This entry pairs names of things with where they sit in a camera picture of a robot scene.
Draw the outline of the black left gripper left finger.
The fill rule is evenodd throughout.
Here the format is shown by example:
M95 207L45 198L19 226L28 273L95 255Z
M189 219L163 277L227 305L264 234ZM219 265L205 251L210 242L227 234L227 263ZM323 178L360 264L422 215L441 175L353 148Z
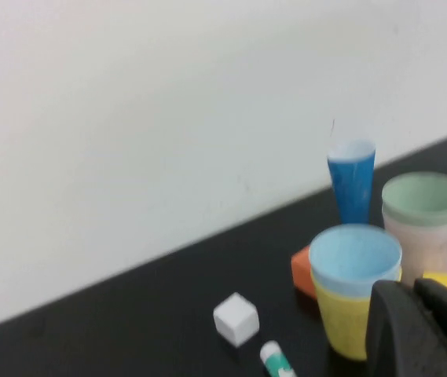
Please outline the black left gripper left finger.
M372 288L365 340L370 376L447 376L446 341L413 286L382 280Z

